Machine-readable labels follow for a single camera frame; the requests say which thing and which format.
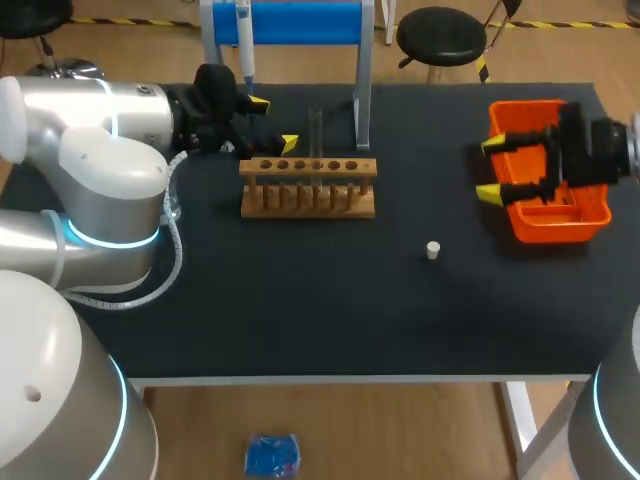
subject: blue bar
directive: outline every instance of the blue bar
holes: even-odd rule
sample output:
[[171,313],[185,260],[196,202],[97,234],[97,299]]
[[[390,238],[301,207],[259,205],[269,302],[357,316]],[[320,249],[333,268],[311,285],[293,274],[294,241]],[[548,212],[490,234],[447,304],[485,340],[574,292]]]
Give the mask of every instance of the blue bar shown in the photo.
[[[253,3],[253,42],[256,45],[359,45],[360,2]],[[213,22],[218,45],[237,45],[235,3],[214,3]]]

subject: small white cap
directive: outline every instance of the small white cap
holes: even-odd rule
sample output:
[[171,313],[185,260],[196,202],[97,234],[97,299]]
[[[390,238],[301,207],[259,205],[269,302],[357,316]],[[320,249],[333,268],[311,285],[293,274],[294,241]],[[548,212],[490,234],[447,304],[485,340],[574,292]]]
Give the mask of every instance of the small white cap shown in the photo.
[[27,154],[27,109],[16,77],[0,79],[0,156],[21,163]]
[[438,242],[429,242],[426,247],[427,258],[429,260],[435,260],[440,253],[440,244]]

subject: wooden test tube rack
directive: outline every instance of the wooden test tube rack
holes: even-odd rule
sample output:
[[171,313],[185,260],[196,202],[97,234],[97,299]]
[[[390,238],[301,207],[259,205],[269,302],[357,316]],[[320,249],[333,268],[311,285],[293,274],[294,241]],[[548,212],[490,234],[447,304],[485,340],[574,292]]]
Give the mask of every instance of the wooden test tube rack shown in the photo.
[[[256,157],[240,161],[240,175],[247,178],[242,195],[242,216],[246,218],[376,215],[371,186],[371,179],[378,175],[375,159]],[[332,183],[336,179],[351,183]]]

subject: black table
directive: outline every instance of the black table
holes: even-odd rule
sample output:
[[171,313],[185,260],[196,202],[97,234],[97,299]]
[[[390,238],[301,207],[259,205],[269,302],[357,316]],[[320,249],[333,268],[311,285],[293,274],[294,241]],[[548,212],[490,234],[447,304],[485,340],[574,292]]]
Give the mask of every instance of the black table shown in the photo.
[[[262,131],[304,135],[321,105],[325,156],[363,156],[349,87],[257,94],[272,100]],[[610,192],[614,220],[588,245],[518,244],[506,212],[476,200],[482,162],[465,146],[486,138],[491,102],[534,98],[604,113],[589,85],[374,87],[374,221],[242,220],[237,161],[193,158],[180,171],[177,284],[137,310],[78,311],[132,378],[591,373],[640,301],[640,191]],[[14,169],[3,207],[56,204],[36,172]],[[429,240],[436,262],[423,259]],[[158,256],[151,283],[172,261]]]

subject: stool leg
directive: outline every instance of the stool leg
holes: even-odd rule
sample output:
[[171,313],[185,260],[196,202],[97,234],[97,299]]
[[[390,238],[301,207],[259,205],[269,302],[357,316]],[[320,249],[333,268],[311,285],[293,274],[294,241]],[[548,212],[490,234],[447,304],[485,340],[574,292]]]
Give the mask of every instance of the stool leg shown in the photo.
[[427,85],[440,82],[440,76],[442,75],[442,67],[435,67],[429,65],[429,73],[427,74]]

